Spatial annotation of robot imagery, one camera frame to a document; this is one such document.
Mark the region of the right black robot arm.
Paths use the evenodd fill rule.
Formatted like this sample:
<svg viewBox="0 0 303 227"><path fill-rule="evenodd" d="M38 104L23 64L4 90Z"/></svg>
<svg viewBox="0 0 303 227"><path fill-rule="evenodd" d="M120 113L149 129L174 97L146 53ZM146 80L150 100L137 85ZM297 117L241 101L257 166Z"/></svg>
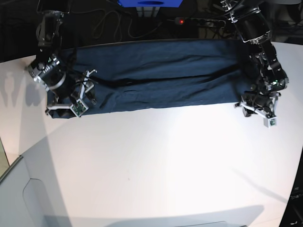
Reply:
<svg viewBox="0 0 303 227"><path fill-rule="evenodd" d="M50 95L45 113L51 117L80 118L89 109L86 99L93 105L97 103L92 79L96 70L75 70L76 50L68 58L61 55L60 27L64 16L70 13L71 5L70 0L41 0L37 5L37 13L42 16L36 30L38 53L26 70Z"/></svg>

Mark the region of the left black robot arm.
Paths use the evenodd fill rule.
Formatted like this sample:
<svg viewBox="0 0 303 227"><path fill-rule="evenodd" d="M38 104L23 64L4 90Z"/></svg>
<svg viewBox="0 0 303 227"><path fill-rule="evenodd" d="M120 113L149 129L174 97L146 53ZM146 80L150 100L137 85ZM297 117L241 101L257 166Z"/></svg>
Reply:
<svg viewBox="0 0 303 227"><path fill-rule="evenodd" d="M276 107L281 91L289 78L283 70L271 43L271 30L261 10L246 0L222 0L224 15L235 26L241 40L250 47L250 58L258 68L258 76L250 91L244 92L235 107L241 107L245 117L257 114L268 128L277 124Z"/></svg>

